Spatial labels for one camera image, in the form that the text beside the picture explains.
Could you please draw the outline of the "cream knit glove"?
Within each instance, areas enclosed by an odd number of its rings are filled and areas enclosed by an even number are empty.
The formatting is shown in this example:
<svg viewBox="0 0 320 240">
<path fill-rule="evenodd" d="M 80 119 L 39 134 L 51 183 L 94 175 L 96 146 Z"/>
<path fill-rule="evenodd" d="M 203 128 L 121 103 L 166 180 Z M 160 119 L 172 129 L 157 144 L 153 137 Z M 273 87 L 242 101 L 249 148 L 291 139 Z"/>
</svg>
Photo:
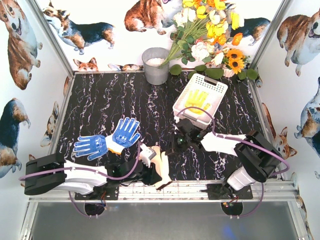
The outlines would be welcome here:
<svg viewBox="0 0 320 240">
<path fill-rule="evenodd" d="M 172 183 L 169 176 L 169 160 L 165 151 L 161 151 L 159 146 L 152 146 L 152 150 L 155 151 L 156 156 L 151 159 L 151 162 L 155 164 L 156 172 L 161 176 L 162 180 L 154 184 L 157 191 L 160 191 L 167 185 Z"/>
</svg>

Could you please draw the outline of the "yellow coated work glove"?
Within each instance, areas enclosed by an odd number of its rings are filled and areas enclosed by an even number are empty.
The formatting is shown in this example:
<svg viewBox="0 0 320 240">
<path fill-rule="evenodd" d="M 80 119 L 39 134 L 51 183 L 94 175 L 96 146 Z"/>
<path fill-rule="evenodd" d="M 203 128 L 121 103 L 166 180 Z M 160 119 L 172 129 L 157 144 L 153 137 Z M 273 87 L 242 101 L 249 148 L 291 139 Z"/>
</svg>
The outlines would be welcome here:
<svg viewBox="0 0 320 240">
<path fill-rule="evenodd" d="M 196 89 L 195 91 L 191 90 L 188 94 L 184 107 L 189 107 L 189 111 L 191 111 L 194 114 L 201 115 L 204 112 L 200 109 L 207 111 L 212 108 L 212 104 L 207 102 L 208 95 L 209 93 L 205 91 L 199 92 L 198 89 Z"/>
</svg>

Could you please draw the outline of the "white plastic storage basket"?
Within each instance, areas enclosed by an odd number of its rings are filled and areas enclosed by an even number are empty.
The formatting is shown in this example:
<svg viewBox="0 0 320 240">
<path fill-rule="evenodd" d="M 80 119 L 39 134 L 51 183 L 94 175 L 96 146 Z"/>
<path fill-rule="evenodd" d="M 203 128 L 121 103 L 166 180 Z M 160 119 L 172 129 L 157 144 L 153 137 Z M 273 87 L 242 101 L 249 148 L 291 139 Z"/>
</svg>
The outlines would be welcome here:
<svg viewBox="0 0 320 240">
<path fill-rule="evenodd" d="M 173 104 L 175 118 L 189 119 L 201 129 L 212 122 L 228 86 L 220 81 L 195 73 Z"/>
</svg>

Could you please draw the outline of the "blue dotted glove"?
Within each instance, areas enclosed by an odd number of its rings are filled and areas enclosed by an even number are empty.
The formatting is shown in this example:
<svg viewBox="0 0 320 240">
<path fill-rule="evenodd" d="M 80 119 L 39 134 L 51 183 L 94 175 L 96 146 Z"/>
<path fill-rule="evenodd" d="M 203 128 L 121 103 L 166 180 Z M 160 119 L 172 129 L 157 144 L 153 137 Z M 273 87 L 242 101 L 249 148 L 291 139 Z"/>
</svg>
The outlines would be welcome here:
<svg viewBox="0 0 320 240">
<path fill-rule="evenodd" d="M 106 146 L 114 154 L 121 155 L 126 148 L 133 146 L 141 137 L 137 132 L 140 122 L 135 118 L 121 118 L 114 132 L 105 138 Z"/>
<path fill-rule="evenodd" d="M 87 156 L 88 161 L 98 159 L 108 152 L 106 137 L 100 134 L 79 136 L 72 152 L 77 158 Z"/>
</svg>

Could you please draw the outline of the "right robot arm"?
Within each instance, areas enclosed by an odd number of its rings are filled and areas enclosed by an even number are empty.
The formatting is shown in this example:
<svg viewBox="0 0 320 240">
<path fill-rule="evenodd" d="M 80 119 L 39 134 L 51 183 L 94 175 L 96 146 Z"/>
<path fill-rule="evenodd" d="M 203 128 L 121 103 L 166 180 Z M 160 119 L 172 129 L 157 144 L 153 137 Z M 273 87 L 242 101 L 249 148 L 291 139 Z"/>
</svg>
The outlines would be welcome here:
<svg viewBox="0 0 320 240">
<path fill-rule="evenodd" d="M 241 167 L 224 184 L 231 191 L 239 191 L 256 182 L 266 182 L 269 177 L 281 173 L 275 170 L 285 162 L 282 155 L 256 130 L 240 135 L 216 133 L 214 127 L 201 129 L 185 118 L 175 124 L 165 154 L 169 156 L 188 148 L 237 157 Z"/>
</svg>

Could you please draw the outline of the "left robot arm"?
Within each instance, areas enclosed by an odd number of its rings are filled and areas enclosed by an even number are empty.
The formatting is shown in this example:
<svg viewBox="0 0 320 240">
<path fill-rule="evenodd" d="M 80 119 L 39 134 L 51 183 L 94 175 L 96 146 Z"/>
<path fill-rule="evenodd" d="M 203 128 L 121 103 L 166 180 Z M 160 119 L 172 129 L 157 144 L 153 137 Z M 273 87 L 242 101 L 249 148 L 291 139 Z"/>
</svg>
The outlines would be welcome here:
<svg viewBox="0 0 320 240">
<path fill-rule="evenodd" d="M 89 166 L 65 160 L 61 153 L 41 158 L 29 156 L 26 164 L 24 194 L 36 196 L 51 190 L 91 194 L 98 187 L 118 187 L 126 182 L 142 182 L 150 186 L 162 180 L 154 163 L 141 160 L 112 163 L 106 166 Z"/>
</svg>

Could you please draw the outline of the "grey metal bucket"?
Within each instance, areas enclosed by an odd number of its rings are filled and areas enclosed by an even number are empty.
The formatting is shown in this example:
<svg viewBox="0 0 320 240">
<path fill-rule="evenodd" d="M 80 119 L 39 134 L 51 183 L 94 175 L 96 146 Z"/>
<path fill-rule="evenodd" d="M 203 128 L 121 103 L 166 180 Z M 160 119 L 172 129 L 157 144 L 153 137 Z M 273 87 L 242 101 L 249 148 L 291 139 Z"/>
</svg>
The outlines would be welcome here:
<svg viewBox="0 0 320 240">
<path fill-rule="evenodd" d="M 151 47 L 141 56 L 143 69 L 148 83 L 158 86 L 164 84 L 169 76 L 169 51 L 162 47 Z"/>
</svg>

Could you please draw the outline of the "sunflower pot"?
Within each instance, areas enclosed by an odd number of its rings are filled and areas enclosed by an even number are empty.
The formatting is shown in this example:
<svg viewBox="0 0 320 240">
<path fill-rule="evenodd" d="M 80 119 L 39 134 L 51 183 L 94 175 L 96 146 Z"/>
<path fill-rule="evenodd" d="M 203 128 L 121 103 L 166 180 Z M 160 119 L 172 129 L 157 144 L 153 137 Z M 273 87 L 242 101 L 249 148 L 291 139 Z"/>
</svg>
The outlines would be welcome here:
<svg viewBox="0 0 320 240">
<path fill-rule="evenodd" d="M 240 49 L 228 48 L 223 51 L 222 69 L 226 78 L 241 74 L 250 65 L 250 56 L 244 54 Z"/>
</svg>

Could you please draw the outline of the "artificial flower bouquet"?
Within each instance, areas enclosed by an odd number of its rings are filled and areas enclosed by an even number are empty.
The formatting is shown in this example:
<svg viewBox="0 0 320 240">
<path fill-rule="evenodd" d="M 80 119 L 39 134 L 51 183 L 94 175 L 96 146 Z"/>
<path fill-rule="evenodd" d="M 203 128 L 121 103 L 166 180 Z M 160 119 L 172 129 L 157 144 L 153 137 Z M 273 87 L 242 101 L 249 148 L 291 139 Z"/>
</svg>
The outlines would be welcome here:
<svg viewBox="0 0 320 240">
<path fill-rule="evenodd" d="M 203 62 L 220 65 L 226 57 L 227 45 L 238 45 L 244 34 L 231 31 L 245 26 L 245 19 L 229 0 L 183 0 L 182 10 L 173 16 L 175 31 L 172 45 L 163 65 L 181 60 L 187 65 Z"/>
</svg>

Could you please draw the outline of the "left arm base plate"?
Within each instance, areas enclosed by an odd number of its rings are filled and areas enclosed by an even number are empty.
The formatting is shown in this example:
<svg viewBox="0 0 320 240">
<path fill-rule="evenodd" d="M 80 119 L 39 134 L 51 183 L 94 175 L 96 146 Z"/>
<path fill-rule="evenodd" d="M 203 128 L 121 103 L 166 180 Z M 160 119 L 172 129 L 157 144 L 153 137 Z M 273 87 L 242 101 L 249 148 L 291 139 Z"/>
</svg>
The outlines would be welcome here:
<svg viewBox="0 0 320 240">
<path fill-rule="evenodd" d="M 119 195 L 119 186 L 95 186 L 93 192 L 83 195 L 75 193 L 75 200 L 117 200 Z"/>
</svg>

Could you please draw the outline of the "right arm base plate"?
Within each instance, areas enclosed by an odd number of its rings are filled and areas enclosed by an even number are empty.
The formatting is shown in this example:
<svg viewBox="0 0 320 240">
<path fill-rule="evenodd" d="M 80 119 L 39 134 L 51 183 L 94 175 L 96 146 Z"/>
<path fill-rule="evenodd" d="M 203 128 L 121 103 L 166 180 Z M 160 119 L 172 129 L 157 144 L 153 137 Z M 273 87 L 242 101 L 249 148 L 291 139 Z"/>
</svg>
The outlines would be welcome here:
<svg viewBox="0 0 320 240">
<path fill-rule="evenodd" d="M 209 200 L 232 200 L 236 197 L 240 200 L 253 199 L 252 189 L 249 185 L 235 190 L 227 183 L 208 183 L 206 189 L 202 189 L 200 192 L 207 193 Z"/>
</svg>

